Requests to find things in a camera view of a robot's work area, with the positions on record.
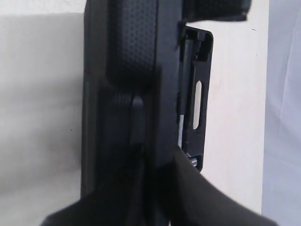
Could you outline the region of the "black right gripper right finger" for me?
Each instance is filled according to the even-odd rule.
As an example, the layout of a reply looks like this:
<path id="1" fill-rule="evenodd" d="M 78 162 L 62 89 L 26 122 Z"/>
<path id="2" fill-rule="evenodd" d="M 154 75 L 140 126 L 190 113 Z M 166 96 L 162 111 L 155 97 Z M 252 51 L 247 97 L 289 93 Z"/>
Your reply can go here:
<path id="1" fill-rule="evenodd" d="M 207 181 L 180 149 L 158 172 L 159 203 L 174 226 L 275 226 Z"/>

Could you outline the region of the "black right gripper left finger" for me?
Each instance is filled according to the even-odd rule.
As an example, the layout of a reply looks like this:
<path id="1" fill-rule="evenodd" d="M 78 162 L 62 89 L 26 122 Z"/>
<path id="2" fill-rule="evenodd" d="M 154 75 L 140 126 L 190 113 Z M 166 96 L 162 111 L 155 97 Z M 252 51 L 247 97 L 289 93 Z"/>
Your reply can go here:
<path id="1" fill-rule="evenodd" d="M 100 163 L 96 187 L 75 203 L 48 215 L 43 226 L 145 226 L 149 185 L 147 155 L 131 145 L 117 160 Z"/>

